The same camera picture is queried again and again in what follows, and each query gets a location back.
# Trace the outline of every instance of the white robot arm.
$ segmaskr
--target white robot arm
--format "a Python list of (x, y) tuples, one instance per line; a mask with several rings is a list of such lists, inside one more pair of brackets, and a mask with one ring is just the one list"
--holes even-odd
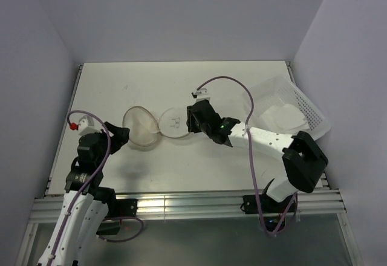
[[(189, 132), (203, 132), (215, 143), (230, 147), (249, 148), (247, 126), (234, 118), (221, 118), (212, 108), (206, 89), (192, 93), (195, 104), (187, 107)], [(297, 191), (314, 190), (328, 159), (306, 132), (297, 135), (278, 134), (249, 127), (252, 149), (282, 160), (286, 174), (271, 180), (261, 195), (262, 208), (277, 212)]]
[(95, 130), (90, 118), (82, 118), (74, 127), (81, 135), (78, 156), (66, 177), (59, 219), (38, 266), (84, 265), (88, 246), (105, 216), (115, 207), (114, 189), (99, 186), (103, 174), (96, 169), (108, 150), (114, 154), (129, 141), (129, 129), (108, 122), (105, 127), (113, 133), (110, 148), (106, 132)]

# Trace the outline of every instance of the transparent plastic container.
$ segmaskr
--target transparent plastic container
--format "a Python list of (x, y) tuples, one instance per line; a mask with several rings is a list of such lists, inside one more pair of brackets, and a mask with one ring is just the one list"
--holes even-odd
[[(331, 129), (331, 125), (321, 111), (308, 99), (296, 85), (284, 77), (274, 77), (252, 88), (249, 88), (254, 100), (254, 112), (250, 124), (261, 129), (269, 130), (267, 125), (260, 121), (261, 116), (272, 106), (291, 104), (297, 107), (307, 118), (308, 132), (317, 140)], [(244, 109), (250, 111), (251, 104), (248, 95), (243, 95)]]

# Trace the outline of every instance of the gray wall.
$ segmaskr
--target gray wall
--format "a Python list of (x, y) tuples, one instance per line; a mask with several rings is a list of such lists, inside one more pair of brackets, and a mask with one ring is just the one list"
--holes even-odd
[(78, 62), (284, 60), (322, 0), (40, 0)]
[(293, 62), (367, 265), (387, 264), (387, 0), (324, 0)]
[(42, 194), (75, 65), (38, 0), (0, 0), (0, 261), (13, 265)]

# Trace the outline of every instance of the clear plastic lid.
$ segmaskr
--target clear plastic lid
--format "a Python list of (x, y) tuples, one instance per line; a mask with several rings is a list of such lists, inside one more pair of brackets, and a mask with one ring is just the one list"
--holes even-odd
[(129, 108), (123, 116), (122, 125), (130, 129), (129, 139), (138, 146), (150, 146), (160, 138), (156, 118), (144, 107)]
[(182, 138), (187, 136), (187, 109), (173, 107), (166, 110), (160, 116), (158, 127), (161, 134), (169, 138)]

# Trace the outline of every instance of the white tabletop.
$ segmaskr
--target white tabletop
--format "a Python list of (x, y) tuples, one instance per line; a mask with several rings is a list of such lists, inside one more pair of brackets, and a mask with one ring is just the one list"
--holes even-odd
[[(194, 103), (191, 92), (211, 77), (226, 75), (247, 86), (274, 76), (289, 79), (285, 62), (143, 62), (86, 63), (72, 109), (92, 112), (117, 126), (128, 108), (144, 106), (159, 115), (171, 107)], [(211, 104), (222, 117), (246, 118), (236, 83), (217, 80), (206, 88)], [(77, 121), (80, 115), (74, 116)], [(70, 164), (77, 155), (79, 136), (66, 128), (48, 190), (64, 193)], [(285, 169), (281, 161), (255, 152), (258, 186), (264, 188)], [(117, 193), (197, 192), (252, 189), (247, 150), (215, 144), (204, 134), (184, 140), (163, 137), (150, 151), (124, 146), (109, 157), (101, 186)]]

